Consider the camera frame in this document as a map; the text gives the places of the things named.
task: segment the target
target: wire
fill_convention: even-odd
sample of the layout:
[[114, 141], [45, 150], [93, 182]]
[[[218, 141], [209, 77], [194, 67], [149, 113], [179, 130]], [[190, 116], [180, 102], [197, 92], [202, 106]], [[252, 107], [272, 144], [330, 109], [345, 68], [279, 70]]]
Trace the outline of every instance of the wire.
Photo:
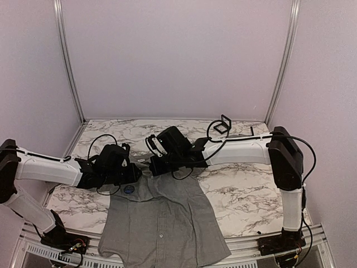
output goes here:
[[[208, 128], [207, 128], [207, 130], [206, 130], [206, 136], [207, 136], [207, 138], [208, 138], [208, 140], [209, 140], [210, 142], [219, 143], [219, 142], [222, 142], [222, 140], [216, 140], [216, 141], [214, 141], [214, 140], [212, 140], [212, 137], [210, 137], [210, 129], [211, 129], [211, 127], [213, 126], [213, 124], [216, 124], [216, 123], [224, 123], [224, 121], [221, 120], [221, 119], [212, 121], [212, 122], [208, 125]], [[228, 130], [227, 130], [227, 134], [226, 134], [226, 137], [225, 137], [225, 138], [228, 138], [228, 137], [229, 137], [229, 128], [228, 128]]]
[[61, 185], [61, 183], [58, 183], [57, 185], [53, 186], [51, 190], [49, 190], [49, 194], [52, 194], [57, 186]]
[[58, 158], [53, 158], [53, 157], [49, 157], [49, 156], [45, 156], [45, 155], [38, 155], [38, 154], [34, 154], [33, 152], [24, 152], [22, 150], [19, 150], [19, 149], [12, 149], [12, 148], [3, 148], [3, 149], [0, 149], [0, 152], [2, 151], [12, 151], [12, 152], [19, 152], [21, 154], [24, 154], [24, 155], [30, 155], [30, 156], [35, 156], [35, 157], [38, 157], [38, 158], [42, 158], [42, 159], [47, 159], [47, 160], [52, 160], [52, 161], [56, 161], [56, 162], [67, 162], [69, 160], [72, 159], [71, 156], [67, 155], [65, 158], [63, 159], [58, 159]]
[[38, 234], [38, 236], [42, 239], [42, 236], [41, 236], [40, 232], [38, 231], [37, 226], [34, 225], [34, 224], [32, 224], [32, 225], [34, 226], [34, 228], [35, 228], [36, 233]]
[[193, 168], [191, 168], [191, 171], [190, 171], [190, 173], [189, 173], [188, 175], [184, 176], [183, 178], [177, 178], [177, 177], [175, 177], [175, 175], [174, 175], [174, 173], [173, 173], [173, 171], [172, 171], [172, 172], [171, 172], [171, 176], [172, 176], [175, 180], [184, 180], [184, 179], [188, 178], [188, 177], [192, 174], [192, 172], [194, 172], [194, 169], [193, 169]]
[[76, 252], [79, 252], [80, 254], [80, 262], [77, 266], [75, 266], [74, 268], [79, 268], [82, 264], [83, 264], [83, 253], [80, 250], [77, 250], [76, 248], [74, 249]]
[[118, 145], [118, 141], [117, 141], [117, 139], [116, 139], [113, 135], [111, 135], [111, 134], [103, 134], [103, 135], [100, 135], [100, 136], [98, 136], [97, 138], [95, 138], [94, 141], [92, 141], [92, 143], [90, 144], [89, 150], [88, 150], [88, 155], [87, 155], [87, 160], [89, 160], [90, 150], [91, 150], [93, 144], [94, 144], [99, 138], [101, 138], [101, 137], [106, 137], [106, 136], [112, 137], [112, 138], [114, 139], [114, 141], [115, 141], [115, 144]]
[[119, 192], [119, 190], [121, 189], [121, 185], [119, 184], [119, 188], [114, 192], [114, 193], [111, 193], [111, 194], [102, 194], [102, 193], [100, 193], [99, 191], [98, 191], [98, 189], [100, 189], [100, 188], [97, 188], [97, 193], [98, 194], [100, 194], [100, 195], [105, 195], [105, 196], [110, 196], [110, 195], [114, 195], [114, 194], [116, 194], [117, 192]]
[[307, 255], [308, 255], [308, 254], [310, 253], [310, 251], [311, 251], [312, 242], [313, 242], [313, 236], [312, 236], [311, 228], [310, 228], [310, 226], [306, 223], [305, 218], [304, 218], [303, 215], [302, 215], [302, 221], [304, 222], [304, 224], [306, 225], [308, 231], [310, 232], [311, 241], [310, 241], [310, 246], [308, 247], [308, 250], [307, 250], [306, 254], [305, 254], [304, 257], [301, 259], [301, 261], [300, 261], [297, 265], [295, 265], [295, 267], [298, 267], [298, 266], [304, 261], [304, 259], [306, 259]]

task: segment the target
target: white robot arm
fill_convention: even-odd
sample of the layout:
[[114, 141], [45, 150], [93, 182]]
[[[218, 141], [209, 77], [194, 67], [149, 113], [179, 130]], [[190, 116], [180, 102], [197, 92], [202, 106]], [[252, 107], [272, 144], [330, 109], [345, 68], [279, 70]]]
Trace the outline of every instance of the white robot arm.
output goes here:
[[283, 127], [262, 135], [213, 140], [199, 138], [193, 144], [176, 128], [151, 135], [146, 143], [154, 156], [150, 169], [154, 175], [180, 167], [205, 168], [224, 163], [262, 163], [272, 165], [274, 182], [282, 194], [282, 234], [258, 241], [262, 255], [296, 249], [306, 244], [302, 227], [305, 190], [302, 183], [303, 154]]
[[[31, 197], [17, 180], [42, 180], [83, 189], [135, 183], [142, 173], [130, 163], [129, 151], [126, 144], [111, 144], [89, 160], [58, 159], [27, 151], [17, 147], [14, 140], [7, 140], [0, 146], [0, 204], [33, 223], [44, 234], [41, 243], [45, 245], [67, 251], [78, 241], [86, 244], [87, 237], [67, 233], [60, 217]], [[80, 250], [85, 253], [85, 245]]]

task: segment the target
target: gray shirt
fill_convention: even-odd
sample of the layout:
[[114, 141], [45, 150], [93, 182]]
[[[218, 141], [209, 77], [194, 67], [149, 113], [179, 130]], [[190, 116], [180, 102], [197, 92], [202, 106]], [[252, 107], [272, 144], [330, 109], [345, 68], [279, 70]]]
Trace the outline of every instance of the gray shirt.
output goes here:
[[193, 268], [230, 255], [194, 175], [175, 180], [140, 168], [144, 171], [137, 183], [123, 185], [110, 197], [98, 248], [102, 256], [117, 254], [126, 268]]

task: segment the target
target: white wall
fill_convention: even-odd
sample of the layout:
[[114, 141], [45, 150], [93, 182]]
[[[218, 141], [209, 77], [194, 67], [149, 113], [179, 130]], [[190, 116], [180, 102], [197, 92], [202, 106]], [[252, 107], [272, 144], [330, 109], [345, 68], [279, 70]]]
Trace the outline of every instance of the white wall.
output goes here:
[[[0, 143], [62, 156], [79, 121], [65, 75], [53, 1], [0, 1]], [[45, 183], [22, 181], [36, 199]], [[22, 220], [0, 206], [0, 267], [9, 267]]]
[[263, 121], [292, 1], [63, 0], [87, 118]]
[[357, 1], [303, 0], [298, 24], [271, 127], [283, 125], [315, 148], [308, 209], [324, 226], [336, 267], [356, 267]]

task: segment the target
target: marble surface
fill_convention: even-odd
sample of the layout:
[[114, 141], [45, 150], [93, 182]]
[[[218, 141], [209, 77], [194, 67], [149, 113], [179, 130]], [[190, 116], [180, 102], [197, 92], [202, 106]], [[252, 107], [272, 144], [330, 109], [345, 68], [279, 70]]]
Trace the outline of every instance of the marble surface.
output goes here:
[[[104, 133], [114, 135], [119, 143], [130, 144], [131, 155], [146, 155], [149, 151], [144, 143], [145, 137], [157, 135], [169, 126], [177, 126], [193, 141], [206, 136], [210, 122], [172, 119], [91, 120], [72, 155], [86, 158], [92, 140]], [[255, 134], [268, 132], [264, 123], [233, 122], [231, 134], [250, 135], [250, 126]], [[104, 145], [110, 142], [110, 137], [99, 139], [91, 155], [99, 154]], [[274, 184], [269, 165], [215, 165], [201, 173], [198, 180], [226, 238], [256, 235], [258, 231], [269, 233], [281, 230], [281, 195]], [[109, 203], [109, 197], [96, 192], [61, 185], [54, 190], [47, 207], [60, 215], [67, 228], [100, 234], [105, 225]]]

